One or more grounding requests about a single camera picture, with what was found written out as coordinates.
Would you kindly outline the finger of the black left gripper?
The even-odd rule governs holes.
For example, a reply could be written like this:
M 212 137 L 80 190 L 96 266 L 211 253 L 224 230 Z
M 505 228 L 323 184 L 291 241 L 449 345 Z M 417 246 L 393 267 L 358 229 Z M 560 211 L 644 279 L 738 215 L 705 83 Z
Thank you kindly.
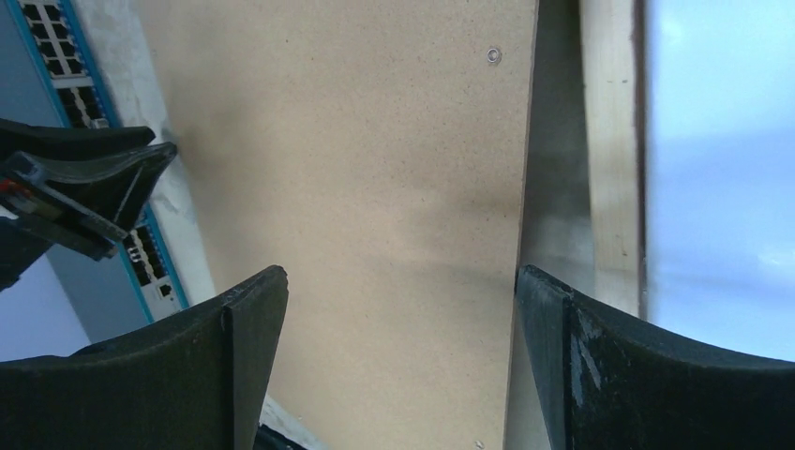
M 111 258 L 176 156 L 171 142 L 86 161 L 17 152 L 1 163 L 1 205 L 24 233 L 95 261 Z
M 1 120 L 1 161 L 17 152 L 60 161 L 86 161 L 144 147 L 156 138 L 150 127 L 40 127 Z

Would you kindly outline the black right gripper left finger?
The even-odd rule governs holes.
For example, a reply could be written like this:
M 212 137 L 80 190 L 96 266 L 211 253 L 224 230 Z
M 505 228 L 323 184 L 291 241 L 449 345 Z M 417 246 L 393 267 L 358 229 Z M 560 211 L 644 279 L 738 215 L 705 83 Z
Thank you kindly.
M 288 303 L 277 265 L 70 356 L 1 366 L 5 449 L 249 449 Z

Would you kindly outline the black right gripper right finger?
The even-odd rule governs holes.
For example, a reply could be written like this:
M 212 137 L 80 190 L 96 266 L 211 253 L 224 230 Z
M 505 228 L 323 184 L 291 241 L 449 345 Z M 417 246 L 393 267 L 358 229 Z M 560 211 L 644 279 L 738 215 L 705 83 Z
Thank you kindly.
M 515 300 L 554 449 L 790 449 L 794 366 L 669 332 L 540 268 Z

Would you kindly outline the brown frame backing board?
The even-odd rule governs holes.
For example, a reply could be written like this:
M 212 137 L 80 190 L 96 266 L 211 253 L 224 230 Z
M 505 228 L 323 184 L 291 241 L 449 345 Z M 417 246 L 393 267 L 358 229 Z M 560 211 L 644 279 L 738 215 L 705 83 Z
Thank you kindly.
M 331 449 L 499 449 L 533 1 L 142 1 L 215 286 Z

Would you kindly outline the orange wooden picture frame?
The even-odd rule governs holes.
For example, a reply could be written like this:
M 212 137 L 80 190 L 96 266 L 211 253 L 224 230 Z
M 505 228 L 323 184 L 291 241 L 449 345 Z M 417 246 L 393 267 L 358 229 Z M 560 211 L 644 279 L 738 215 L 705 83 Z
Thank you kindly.
M 597 299 L 639 318 L 645 300 L 645 4 L 579 4 Z

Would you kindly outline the dark box with blue edge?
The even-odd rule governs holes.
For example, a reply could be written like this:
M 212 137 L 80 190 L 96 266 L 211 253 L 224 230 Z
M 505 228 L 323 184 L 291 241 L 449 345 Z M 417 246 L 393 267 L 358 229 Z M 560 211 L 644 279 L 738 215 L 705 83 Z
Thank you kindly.
M 1 334 L 63 352 L 188 298 L 150 197 L 176 147 L 126 127 L 69 1 L 1 5 Z

